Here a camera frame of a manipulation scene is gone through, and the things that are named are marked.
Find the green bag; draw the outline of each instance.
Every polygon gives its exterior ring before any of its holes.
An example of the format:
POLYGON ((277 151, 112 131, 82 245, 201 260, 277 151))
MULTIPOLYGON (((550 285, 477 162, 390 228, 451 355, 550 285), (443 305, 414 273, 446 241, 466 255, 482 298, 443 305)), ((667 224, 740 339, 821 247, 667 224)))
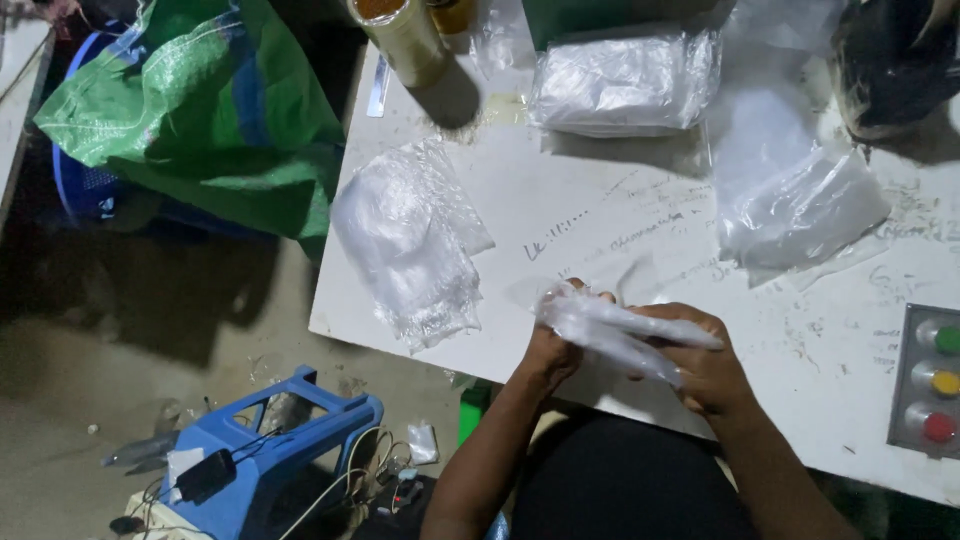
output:
POLYGON ((84 165, 323 252, 343 128, 267 0, 155 0, 35 122, 84 165))

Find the blue plastic stool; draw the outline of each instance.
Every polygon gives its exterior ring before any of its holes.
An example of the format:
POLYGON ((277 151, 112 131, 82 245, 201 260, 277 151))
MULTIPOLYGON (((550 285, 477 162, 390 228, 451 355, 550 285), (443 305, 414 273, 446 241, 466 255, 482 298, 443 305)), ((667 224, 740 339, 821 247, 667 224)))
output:
MULTIPOLYGON (((278 382, 260 392, 207 413, 196 424, 183 430, 177 450, 202 447, 204 455, 221 449, 236 452, 236 479, 200 502, 170 503, 170 495, 161 501, 194 527, 217 540, 268 540, 278 538, 293 525, 293 516, 284 523, 270 523, 269 514, 282 489, 312 460, 341 446, 334 478, 347 471, 350 449, 364 431, 378 426, 383 417, 383 404, 374 396, 345 399, 316 385, 317 370, 301 366, 288 380, 278 382), (263 419, 267 401, 281 392, 297 394, 306 401, 326 409, 325 416, 281 435, 257 441, 257 428, 263 419), (244 409, 259 407, 249 427, 233 419, 244 409)), ((163 479, 160 493, 170 489, 169 475, 163 479)), ((314 511, 339 502, 346 489, 341 481, 314 511)))

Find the yellow container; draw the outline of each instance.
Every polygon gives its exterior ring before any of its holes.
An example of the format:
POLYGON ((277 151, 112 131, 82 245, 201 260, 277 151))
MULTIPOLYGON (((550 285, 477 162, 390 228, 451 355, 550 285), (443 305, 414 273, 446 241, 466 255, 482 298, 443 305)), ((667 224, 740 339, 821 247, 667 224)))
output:
POLYGON ((424 0, 348 0, 347 7, 404 86, 430 86, 444 74, 446 47, 424 0))
POLYGON ((426 0, 430 16, 441 34, 460 34, 476 16, 474 0, 426 0))

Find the table surface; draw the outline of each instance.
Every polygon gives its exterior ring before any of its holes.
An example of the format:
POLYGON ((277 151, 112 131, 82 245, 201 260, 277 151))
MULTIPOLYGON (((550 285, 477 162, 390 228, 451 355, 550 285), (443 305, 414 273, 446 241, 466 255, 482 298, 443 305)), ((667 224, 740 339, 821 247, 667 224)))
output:
MULTIPOLYGON (((484 106, 477 121, 439 130, 396 78, 388 86, 384 117, 370 118, 366 104, 377 55, 368 47, 340 187, 389 148, 440 133, 496 241, 494 249, 473 258, 484 296, 483 330, 413 358, 506 381, 533 326, 533 316, 508 294, 510 287, 532 277, 613 275, 612 269, 643 260, 640 279, 621 291, 625 302, 685 302, 721 317, 757 397, 805 465, 960 504, 960 461, 886 444, 906 304, 960 308, 960 167, 937 156, 960 148, 949 125, 943 136, 917 141, 915 150, 929 164, 872 152, 871 166, 894 203, 892 218, 875 233, 889 243, 888 251, 803 292, 784 278, 752 289, 745 272, 717 260, 712 190, 708 181, 691 178, 691 163, 704 160, 695 136, 568 147, 568 154, 578 156, 544 153, 539 132, 516 116, 520 105, 514 102, 529 90, 531 75, 507 70, 485 81, 464 55, 458 63, 478 86, 484 106)), ((809 79, 824 80, 822 64, 808 67, 809 79)), ((844 136, 835 104, 825 105, 821 133, 844 136)), ((945 124, 957 124, 957 114, 945 124)), ((310 330, 410 355, 374 318, 371 296, 335 230, 326 243, 310 330)), ((712 438, 706 423, 684 410, 662 383, 633 383, 585 366, 559 395, 712 438)))
POLYGON ((0 64, 0 231, 16 187, 23 157, 22 128, 43 83, 44 53, 50 46, 50 25, 38 19, 7 20, 0 64))

